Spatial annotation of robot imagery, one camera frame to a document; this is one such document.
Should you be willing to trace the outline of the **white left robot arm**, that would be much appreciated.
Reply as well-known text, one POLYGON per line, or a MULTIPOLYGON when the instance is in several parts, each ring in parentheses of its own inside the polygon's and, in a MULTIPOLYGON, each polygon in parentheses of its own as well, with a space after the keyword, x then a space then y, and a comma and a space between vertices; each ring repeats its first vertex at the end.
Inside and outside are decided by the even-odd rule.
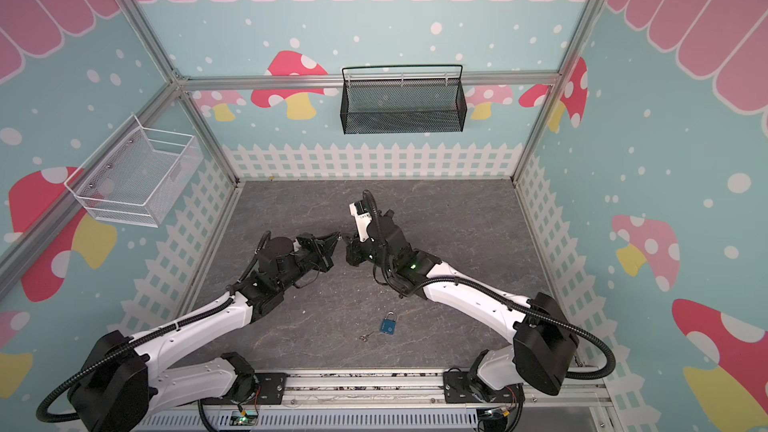
POLYGON ((145 332, 102 336, 82 367, 84 376, 66 390, 78 420, 90 431, 130 431, 145 417, 179 405, 253 400, 259 379, 240 354, 184 367, 179 361, 265 317, 305 274, 329 271, 339 238, 337 232, 294 239, 265 233, 246 270, 219 298, 145 332))

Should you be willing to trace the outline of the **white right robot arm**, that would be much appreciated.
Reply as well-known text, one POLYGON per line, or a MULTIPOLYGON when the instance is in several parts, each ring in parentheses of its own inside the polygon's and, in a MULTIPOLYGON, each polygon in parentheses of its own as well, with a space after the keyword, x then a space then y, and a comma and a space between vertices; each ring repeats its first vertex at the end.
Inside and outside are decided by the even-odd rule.
POLYGON ((452 307, 507 340, 507 346, 475 359, 469 380, 477 392, 522 383, 551 396, 560 392, 579 340, 552 297, 539 293, 530 299, 490 287, 413 248, 392 213, 373 215, 360 201, 349 210, 357 228, 344 237, 349 264, 370 262, 400 296, 452 307))

